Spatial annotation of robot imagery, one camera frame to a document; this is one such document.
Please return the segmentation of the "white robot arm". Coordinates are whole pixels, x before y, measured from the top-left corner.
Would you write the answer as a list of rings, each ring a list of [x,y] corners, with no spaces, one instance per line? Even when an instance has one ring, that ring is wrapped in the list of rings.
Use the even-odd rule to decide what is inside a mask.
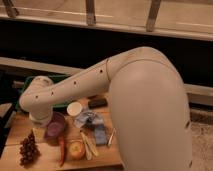
[[[102,92],[109,95],[125,171],[192,171],[186,90],[172,63],[154,48],[109,57],[57,84],[37,77],[19,104],[45,125],[53,105]]]

